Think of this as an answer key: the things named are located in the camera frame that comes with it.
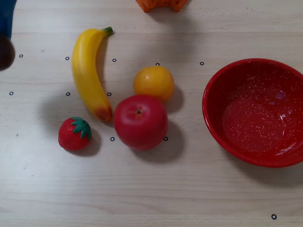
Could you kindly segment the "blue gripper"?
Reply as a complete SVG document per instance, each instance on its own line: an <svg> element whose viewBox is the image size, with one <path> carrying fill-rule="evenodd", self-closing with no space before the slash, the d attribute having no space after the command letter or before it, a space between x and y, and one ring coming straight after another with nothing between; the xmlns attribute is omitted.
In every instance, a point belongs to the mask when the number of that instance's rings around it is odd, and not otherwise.
<svg viewBox="0 0 303 227"><path fill-rule="evenodd" d="M11 39L12 19L17 0L0 0L0 19L7 22L0 23L0 35Z"/></svg>

